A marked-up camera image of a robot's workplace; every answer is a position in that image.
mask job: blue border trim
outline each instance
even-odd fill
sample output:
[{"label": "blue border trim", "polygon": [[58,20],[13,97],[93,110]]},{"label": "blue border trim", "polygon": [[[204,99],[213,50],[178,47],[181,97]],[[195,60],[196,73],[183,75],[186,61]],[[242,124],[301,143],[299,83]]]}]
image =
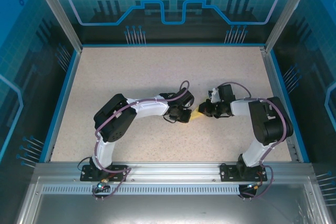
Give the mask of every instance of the blue border trim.
[{"label": "blue border trim", "polygon": [[6,136],[5,142],[4,142],[4,144],[1,148],[1,151],[0,151],[0,163],[1,163],[2,158],[5,155],[5,151],[7,149],[9,141],[10,141],[12,135],[13,135],[14,129],[15,129],[16,124],[17,124],[17,121],[19,120],[19,117],[20,117],[21,112],[23,110],[24,105],[23,105],[23,99],[22,99],[22,94],[21,94],[20,88],[18,88],[14,83],[11,83],[9,80],[7,80],[2,74],[0,74],[0,80],[2,80],[5,84],[7,84],[17,94],[17,98],[18,98],[19,104],[20,104],[20,106],[19,106],[19,108],[16,112],[16,115],[13,119],[12,125],[9,128],[9,131],[8,131],[7,136]]},{"label": "blue border trim", "polygon": [[233,22],[228,19],[228,17],[225,16],[225,14],[218,8],[216,5],[208,5],[206,4],[206,0],[185,0],[182,5],[182,20],[181,21],[166,21],[165,20],[165,11],[164,11],[164,4],[161,0],[140,0],[140,5],[138,6],[131,6],[128,8],[128,10],[118,19],[117,22],[109,22],[109,23],[84,23],[81,18],[79,17],[79,14],[75,8],[75,5],[72,0],[68,0],[72,11],[74,12],[77,21],[82,26],[117,26],[119,25],[133,10],[135,9],[145,9],[145,4],[159,4],[160,10],[161,10],[161,22],[165,25],[181,25],[184,24],[186,21],[186,6],[189,3],[200,3],[202,4],[202,8],[204,9],[213,9],[217,12],[217,14],[225,20],[229,25],[265,25],[270,20],[272,13],[277,5],[279,0],[274,0],[272,7],[266,17],[266,20],[264,22]]},{"label": "blue border trim", "polygon": [[226,44],[226,43],[185,43],[185,44],[141,44],[141,45],[127,45],[127,44],[83,44],[83,47],[264,47],[265,44]]},{"label": "blue border trim", "polygon": [[308,158],[308,155],[307,155],[306,148],[305,148],[304,143],[303,143],[301,132],[299,130],[299,125],[296,121],[294,111],[293,111],[293,107],[292,107],[292,104],[290,103],[289,95],[287,93],[286,86],[285,86],[285,83],[283,81],[282,74],[280,72],[280,68],[279,68],[279,65],[278,65],[278,61],[275,57],[273,49],[270,53],[271,53],[271,57],[272,57],[272,60],[273,60],[273,64],[274,64],[274,67],[275,67],[277,77],[278,77],[279,82],[280,82],[282,93],[284,94],[283,97],[285,98],[285,102],[286,102],[286,105],[287,105],[287,108],[288,108],[289,116],[292,120],[293,128],[294,128],[296,138],[297,138],[297,141],[298,141],[298,145],[299,145],[299,148],[300,148],[299,151],[302,155],[303,162],[309,163],[310,161],[309,161],[309,158]]},{"label": "blue border trim", "polygon": [[60,92],[59,97],[58,97],[58,101],[57,101],[57,104],[56,104],[54,115],[53,115],[51,123],[50,123],[50,127],[49,127],[49,130],[48,130],[46,141],[45,141],[43,149],[42,149],[42,153],[41,153],[41,156],[40,156],[40,159],[39,159],[40,163],[44,163],[45,159],[48,155],[49,146],[51,144],[51,140],[52,140],[54,130],[56,128],[56,124],[58,122],[58,118],[59,118],[59,115],[60,115],[60,112],[61,112],[62,104],[66,104],[67,101],[68,101],[69,94],[66,96],[66,91],[68,89],[68,84],[70,83],[70,78],[72,76],[71,73],[73,72],[73,70],[75,70],[77,68],[78,64],[76,65],[75,62],[76,62],[78,56],[79,55],[78,55],[77,51],[74,50],[74,52],[72,54],[72,57],[71,57],[71,61],[70,61],[70,64],[69,64],[67,74],[66,74],[64,82],[63,82],[61,92]]}]

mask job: glass panel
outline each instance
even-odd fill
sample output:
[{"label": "glass panel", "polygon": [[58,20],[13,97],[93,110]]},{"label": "glass panel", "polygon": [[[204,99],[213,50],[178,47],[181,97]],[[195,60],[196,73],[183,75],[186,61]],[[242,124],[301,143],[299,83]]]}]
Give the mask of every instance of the glass panel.
[{"label": "glass panel", "polygon": [[45,0],[0,4],[0,220],[14,223],[73,47]]},{"label": "glass panel", "polygon": [[335,3],[301,0],[274,48],[309,159],[318,175],[336,172]]},{"label": "glass panel", "polygon": [[264,43],[287,0],[60,0],[84,44]]}]

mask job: beige work surface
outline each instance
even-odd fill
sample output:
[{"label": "beige work surface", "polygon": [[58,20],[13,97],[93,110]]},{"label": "beige work surface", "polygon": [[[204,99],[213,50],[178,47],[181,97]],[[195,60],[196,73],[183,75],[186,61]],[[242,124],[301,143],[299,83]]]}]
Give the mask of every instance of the beige work surface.
[{"label": "beige work surface", "polygon": [[[245,85],[253,97],[272,96],[257,47],[85,48],[51,160],[79,161],[93,154],[93,116],[115,94],[150,98],[178,92],[183,80],[189,80],[195,97],[192,109],[225,81]],[[237,99],[247,96],[240,87],[233,90]],[[141,118],[117,141],[112,157],[122,162],[236,161],[253,139],[250,120],[202,115],[188,124],[171,124],[161,116]],[[266,160],[290,161],[287,144]]]}]

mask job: aluminum frame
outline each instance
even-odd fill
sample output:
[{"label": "aluminum frame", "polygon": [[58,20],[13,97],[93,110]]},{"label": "aluminum frame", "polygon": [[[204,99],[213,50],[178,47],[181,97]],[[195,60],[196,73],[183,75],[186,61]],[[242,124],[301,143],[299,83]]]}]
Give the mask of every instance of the aluminum frame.
[{"label": "aluminum frame", "polygon": [[269,35],[266,41],[266,52],[269,53],[273,49],[273,46],[277,42],[278,38],[280,37],[282,31],[284,30],[287,22],[289,21],[290,17],[292,16],[293,12],[297,8],[300,0],[288,0],[287,4],[283,8],[280,17],[278,18],[271,34]]},{"label": "aluminum frame", "polygon": [[75,30],[73,29],[72,24],[70,23],[70,20],[68,19],[65,11],[63,10],[59,0],[46,0],[46,2],[48,3],[51,11],[55,15],[56,19],[58,20],[59,24],[61,25],[64,33],[70,40],[74,49],[77,52],[81,53],[83,46]]},{"label": "aluminum frame", "polygon": [[[244,183],[221,182],[219,166],[221,163],[116,163],[132,168],[125,185],[239,185]],[[316,223],[332,223],[323,201],[312,164],[277,162],[267,163],[274,170],[274,184],[301,184],[305,186],[308,204]],[[18,224],[32,223],[38,208],[43,187],[50,185],[82,186],[96,183],[79,181],[80,171],[74,162],[40,163],[36,165]],[[72,194],[58,192],[53,194]]]}]

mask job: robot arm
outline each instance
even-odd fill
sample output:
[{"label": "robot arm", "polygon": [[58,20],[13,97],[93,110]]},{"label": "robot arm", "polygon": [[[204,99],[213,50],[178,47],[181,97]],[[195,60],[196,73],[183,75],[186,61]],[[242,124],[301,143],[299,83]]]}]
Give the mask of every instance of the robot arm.
[{"label": "robot arm", "polygon": [[[284,116],[286,137],[292,136],[293,126],[278,97],[268,98]],[[237,171],[242,179],[255,174],[261,168],[260,161],[268,154],[283,133],[283,125],[278,113],[272,107],[256,99],[236,100],[230,84],[219,86],[209,91],[209,99],[202,103],[198,111],[215,118],[245,115],[251,118],[254,137],[247,151],[242,153],[237,162]]]},{"label": "robot arm", "polygon": [[[154,101],[145,101],[136,103],[133,106],[125,109],[106,124],[98,133],[100,136],[97,159],[101,166],[107,168],[112,164],[112,152],[115,142],[124,136],[125,132],[135,119],[143,118],[151,115],[169,116],[173,122],[187,123],[190,119],[191,110],[188,109],[194,102],[193,95],[187,91],[181,98],[174,101],[163,101],[172,99],[181,95],[186,88],[180,89],[178,93],[161,93],[152,99]],[[116,94],[101,110],[94,116],[95,128],[98,129],[112,114],[120,108],[137,102],[137,99],[125,98],[122,94]],[[91,166],[101,169],[96,159],[90,159]]]}]

